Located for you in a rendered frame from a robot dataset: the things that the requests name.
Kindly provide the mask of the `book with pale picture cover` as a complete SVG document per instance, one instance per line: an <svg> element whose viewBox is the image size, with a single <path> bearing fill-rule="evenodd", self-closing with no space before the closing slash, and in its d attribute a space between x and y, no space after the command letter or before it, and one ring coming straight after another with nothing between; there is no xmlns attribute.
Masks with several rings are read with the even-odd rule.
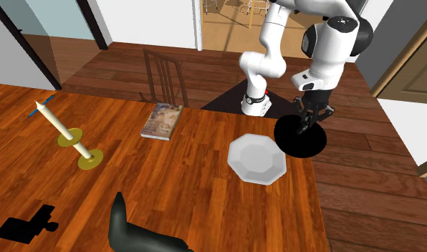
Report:
<svg viewBox="0 0 427 252"><path fill-rule="evenodd" d="M146 138L169 141L183 111L183 105L157 103L140 135Z"/></svg>

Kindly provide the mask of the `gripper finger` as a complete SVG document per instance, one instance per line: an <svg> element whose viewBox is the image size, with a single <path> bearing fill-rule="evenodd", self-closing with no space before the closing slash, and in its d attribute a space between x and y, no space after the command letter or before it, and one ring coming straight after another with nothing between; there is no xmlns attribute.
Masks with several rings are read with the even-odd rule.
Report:
<svg viewBox="0 0 427 252"><path fill-rule="evenodd" d="M333 113L335 112L335 108L331 107L331 106L326 106L326 108L324 108L323 110L320 110L318 106L316 106L313 109L313 116L312 116L312 121L313 122L321 122L325 119L327 119L328 117L330 117L331 115L333 115Z"/></svg>
<svg viewBox="0 0 427 252"><path fill-rule="evenodd" d="M296 130L298 135L302 134L312 124L314 115L314 105L308 100L301 97L295 97L294 104L300 115L299 127Z"/></svg>

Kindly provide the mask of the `dark grey curved figure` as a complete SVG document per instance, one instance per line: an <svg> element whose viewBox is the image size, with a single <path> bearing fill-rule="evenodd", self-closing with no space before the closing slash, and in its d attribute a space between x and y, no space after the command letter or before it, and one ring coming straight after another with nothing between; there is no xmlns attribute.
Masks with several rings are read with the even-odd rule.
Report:
<svg viewBox="0 0 427 252"><path fill-rule="evenodd" d="M187 243L127 222L126 205L117 192L110 211L109 244L114 252L194 252Z"/></svg>

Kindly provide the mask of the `metal stool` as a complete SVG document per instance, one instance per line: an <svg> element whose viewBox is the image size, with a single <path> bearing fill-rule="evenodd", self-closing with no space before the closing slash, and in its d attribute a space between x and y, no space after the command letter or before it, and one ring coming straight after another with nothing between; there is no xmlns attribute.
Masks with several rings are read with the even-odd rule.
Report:
<svg viewBox="0 0 427 252"><path fill-rule="evenodd" d="M269 0L249 0L246 8L246 15L249 17L249 28L252 27L254 14L267 15L269 7Z"/></svg>

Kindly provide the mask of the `blue pen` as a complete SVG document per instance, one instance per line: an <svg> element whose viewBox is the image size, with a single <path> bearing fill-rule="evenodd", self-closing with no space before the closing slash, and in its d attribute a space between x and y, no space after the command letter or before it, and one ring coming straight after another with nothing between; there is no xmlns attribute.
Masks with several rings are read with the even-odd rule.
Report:
<svg viewBox="0 0 427 252"><path fill-rule="evenodd" d="M53 98L55 97L55 94L51 95L50 97L48 97L43 103L41 103L41 105L45 106L46 103L48 103L49 101L51 101ZM27 116L27 118L32 117L36 112L38 112L39 109L36 108L35 110L33 110L32 112L29 113L29 115Z"/></svg>

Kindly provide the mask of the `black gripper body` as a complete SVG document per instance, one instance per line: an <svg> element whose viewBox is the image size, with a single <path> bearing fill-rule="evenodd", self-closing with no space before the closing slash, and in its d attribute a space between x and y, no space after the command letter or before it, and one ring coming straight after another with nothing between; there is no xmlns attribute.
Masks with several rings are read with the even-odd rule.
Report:
<svg viewBox="0 0 427 252"><path fill-rule="evenodd" d="M323 110L329 105L329 98L332 89L329 90L308 90L302 96L302 103L308 109L313 110L317 106L318 110Z"/></svg>

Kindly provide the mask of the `cream candle with gold holder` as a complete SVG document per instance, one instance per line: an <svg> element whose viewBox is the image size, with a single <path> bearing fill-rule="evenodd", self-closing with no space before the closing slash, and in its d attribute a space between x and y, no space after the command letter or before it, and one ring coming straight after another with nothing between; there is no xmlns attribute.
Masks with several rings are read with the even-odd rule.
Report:
<svg viewBox="0 0 427 252"><path fill-rule="evenodd" d="M80 142L83 136L80 128L67 129L46 105L35 103L40 113L60 132L57 144L60 147L73 147L80 154L77 164L81 170L93 169L102 162L104 154L101 150L88 150Z"/></svg>

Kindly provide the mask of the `white octagonal plate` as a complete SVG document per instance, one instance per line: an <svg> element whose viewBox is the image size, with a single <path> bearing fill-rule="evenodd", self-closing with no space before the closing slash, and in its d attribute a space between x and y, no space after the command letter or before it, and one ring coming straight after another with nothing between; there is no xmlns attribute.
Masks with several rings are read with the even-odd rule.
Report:
<svg viewBox="0 0 427 252"><path fill-rule="evenodd" d="M246 133L229 145L227 163L247 183L271 185L287 172L286 155L266 135Z"/></svg>

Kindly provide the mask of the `black angular object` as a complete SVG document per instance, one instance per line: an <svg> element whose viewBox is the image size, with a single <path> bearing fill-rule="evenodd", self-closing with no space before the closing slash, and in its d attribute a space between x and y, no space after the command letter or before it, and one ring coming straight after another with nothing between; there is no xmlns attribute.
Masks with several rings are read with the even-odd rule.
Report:
<svg viewBox="0 0 427 252"><path fill-rule="evenodd" d="M54 209L53 205L44 204L29 221L12 217L7 218L0 227L0 238L30 244L32 239L44 229L49 232L56 231L59 224L49 222Z"/></svg>

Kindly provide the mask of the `dark wooden chair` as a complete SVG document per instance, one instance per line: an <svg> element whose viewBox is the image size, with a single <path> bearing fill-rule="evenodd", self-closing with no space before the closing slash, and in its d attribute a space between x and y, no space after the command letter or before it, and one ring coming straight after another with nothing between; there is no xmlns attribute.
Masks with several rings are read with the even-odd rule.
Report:
<svg viewBox="0 0 427 252"><path fill-rule="evenodd" d="M172 81L172 76L171 76L171 69L170 69L170 65L169 65L169 63L171 62L175 65L176 72L178 75L179 87L180 87L180 91L181 91L181 95L182 95L182 99L183 99L183 106L188 107L189 106L188 96L187 96L187 92L186 92L186 86L185 86L184 81L183 81L183 75L182 75L181 66L179 64L179 61L177 59L174 59L172 57L166 56L166 55L158 53L158 52L154 52L154 51L149 50L149 49L143 49L143 54L144 54L145 67L146 67L147 76L148 76L148 84L149 84L149 88L150 88L151 99L147 100L143 96L143 93L139 92L139 95L141 98L140 101L141 102L150 102L150 103L159 103L160 102L160 100L157 98L156 93L155 93L155 87L154 87L155 85L153 82L153 75L152 75L152 71L151 71L150 57L153 57L155 64L156 64L156 67L157 67L157 70L158 70L158 75L159 75L159 79L160 79L160 86L161 86L161 93L163 96L163 102L164 103L171 103L171 104L176 103L176 93L174 92L173 81Z"/></svg>

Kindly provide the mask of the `dark framed glass door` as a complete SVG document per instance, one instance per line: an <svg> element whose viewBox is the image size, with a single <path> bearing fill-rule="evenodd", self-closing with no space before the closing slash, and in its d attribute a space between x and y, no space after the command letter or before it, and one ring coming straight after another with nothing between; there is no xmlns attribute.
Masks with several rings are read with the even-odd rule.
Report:
<svg viewBox="0 0 427 252"><path fill-rule="evenodd" d="M96 0L0 0L0 84L61 89L111 41Z"/></svg>

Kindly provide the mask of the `dark robot stand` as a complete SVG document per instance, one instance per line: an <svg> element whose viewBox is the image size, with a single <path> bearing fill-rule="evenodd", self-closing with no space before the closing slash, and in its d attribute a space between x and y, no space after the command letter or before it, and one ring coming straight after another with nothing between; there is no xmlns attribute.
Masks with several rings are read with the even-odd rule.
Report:
<svg viewBox="0 0 427 252"><path fill-rule="evenodd" d="M227 112L242 115L241 101L247 88L247 80L243 80L227 92L223 93L207 105L202 110L211 110L218 112ZM297 107L292 102L283 99L277 94L268 91L272 106L268 109L264 117L279 119L285 115L298 115Z"/></svg>

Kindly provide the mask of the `brown wooden table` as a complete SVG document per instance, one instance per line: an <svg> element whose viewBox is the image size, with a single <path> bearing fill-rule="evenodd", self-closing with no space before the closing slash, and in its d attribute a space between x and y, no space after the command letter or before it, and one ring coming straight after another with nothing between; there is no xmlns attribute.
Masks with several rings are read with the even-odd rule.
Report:
<svg viewBox="0 0 427 252"><path fill-rule="evenodd" d="M60 147L48 109L80 142L104 154L90 170ZM128 220L182 238L195 252L328 252L312 163L287 158L271 185L245 183L227 163L230 143L246 133L272 136L275 120L186 108L169 141L143 138L153 106L0 84L0 227L29 221L53 205L30 244L0 238L0 252L112 252L107 234L117 192Z"/></svg>

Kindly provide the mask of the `light wooden door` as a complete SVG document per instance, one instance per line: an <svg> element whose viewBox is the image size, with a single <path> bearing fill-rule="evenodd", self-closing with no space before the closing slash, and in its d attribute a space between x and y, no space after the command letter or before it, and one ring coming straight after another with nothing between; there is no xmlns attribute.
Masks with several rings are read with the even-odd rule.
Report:
<svg viewBox="0 0 427 252"><path fill-rule="evenodd" d="M373 97L427 104L427 20L370 89Z"/></svg>

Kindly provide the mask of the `black round plate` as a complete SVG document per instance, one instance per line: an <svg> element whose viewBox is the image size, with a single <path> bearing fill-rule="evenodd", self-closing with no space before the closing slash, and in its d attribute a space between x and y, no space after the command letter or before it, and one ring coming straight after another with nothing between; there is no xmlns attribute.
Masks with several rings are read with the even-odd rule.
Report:
<svg viewBox="0 0 427 252"><path fill-rule="evenodd" d="M274 140L280 150L295 158L310 158L321 153L327 144L327 135L317 123L298 134L301 117L285 115L274 126Z"/></svg>

